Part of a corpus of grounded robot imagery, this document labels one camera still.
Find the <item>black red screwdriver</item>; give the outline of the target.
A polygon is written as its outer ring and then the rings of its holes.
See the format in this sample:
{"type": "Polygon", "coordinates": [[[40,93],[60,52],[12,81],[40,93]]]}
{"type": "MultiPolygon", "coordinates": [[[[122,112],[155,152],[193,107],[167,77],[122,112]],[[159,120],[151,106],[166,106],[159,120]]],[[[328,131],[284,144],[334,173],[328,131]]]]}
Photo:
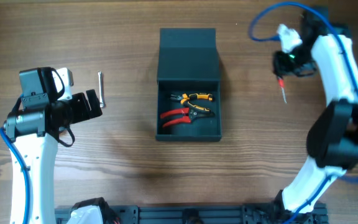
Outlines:
{"type": "Polygon", "coordinates": [[[285,95],[285,85],[284,85],[283,78],[282,77],[277,77],[277,80],[278,80],[278,84],[279,84],[279,86],[281,88],[281,91],[282,91],[283,101],[284,101],[284,103],[287,103],[287,98],[286,98],[286,95],[285,95]]]}

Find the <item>orange black needle nose pliers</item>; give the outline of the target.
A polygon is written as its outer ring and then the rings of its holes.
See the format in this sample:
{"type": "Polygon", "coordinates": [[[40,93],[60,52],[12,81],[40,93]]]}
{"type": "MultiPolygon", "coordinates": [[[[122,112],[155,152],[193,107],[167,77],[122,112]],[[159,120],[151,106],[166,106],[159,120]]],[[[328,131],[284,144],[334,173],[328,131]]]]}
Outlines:
{"type": "Polygon", "coordinates": [[[195,100],[208,100],[210,102],[214,101],[213,94],[210,93],[191,93],[186,94],[183,93],[181,95],[170,95],[170,99],[172,101],[180,102],[180,104],[189,109],[195,110],[197,113],[210,114],[211,110],[209,108],[205,108],[199,105],[192,103],[195,100]]]}

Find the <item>red handled pruning shears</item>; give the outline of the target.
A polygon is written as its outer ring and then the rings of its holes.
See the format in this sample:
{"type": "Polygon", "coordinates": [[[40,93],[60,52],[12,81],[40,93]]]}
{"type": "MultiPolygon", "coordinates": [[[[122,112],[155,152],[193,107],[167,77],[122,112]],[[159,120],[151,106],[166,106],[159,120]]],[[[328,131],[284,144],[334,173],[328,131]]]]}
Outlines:
{"type": "Polygon", "coordinates": [[[165,120],[165,122],[162,124],[162,128],[167,128],[176,124],[191,124],[196,119],[212,118],[214,116],[215,114],[212,111],[207,113],[201,113],[190,108],[180,108],[162,113],[160,115],[160,119],[165,120]],[[167,120],[168,118],[178,115],[181,115],[181,117],[177,119],[171,119],[169,121],[167,120]]]}

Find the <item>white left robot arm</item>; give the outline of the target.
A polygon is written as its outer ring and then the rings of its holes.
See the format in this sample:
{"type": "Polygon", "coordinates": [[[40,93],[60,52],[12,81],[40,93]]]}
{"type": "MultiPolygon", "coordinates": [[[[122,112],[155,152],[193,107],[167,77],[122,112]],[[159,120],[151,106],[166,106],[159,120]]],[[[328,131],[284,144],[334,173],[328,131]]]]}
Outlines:
{"type": "Polygon", "coordinates": [[[22,93],[0,135],[11,152],[11,223],[56,223],[53,175],[60,133],[102,115],[94,89],[72,93],[68,68],[33,68],[19,73],[22,93]]]}

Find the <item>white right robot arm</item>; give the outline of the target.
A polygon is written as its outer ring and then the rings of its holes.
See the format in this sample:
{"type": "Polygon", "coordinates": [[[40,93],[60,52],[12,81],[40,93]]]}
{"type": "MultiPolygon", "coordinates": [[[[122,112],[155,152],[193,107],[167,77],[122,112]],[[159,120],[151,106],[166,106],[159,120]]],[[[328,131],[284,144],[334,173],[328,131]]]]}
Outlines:
{"type": "Polygon", "coordinates": [[[358,183],[347,176],[358,164],[358,67],[347,26],[331,23],[323,7],[304,6],[300,29],[280,25],[277,39],[282,48],[273,56],[276,77],[319,73],[326,97],[306,138],[306,161],[274,202],[276,218],[293,220],[312,212],[335,180],[358,183]]]}

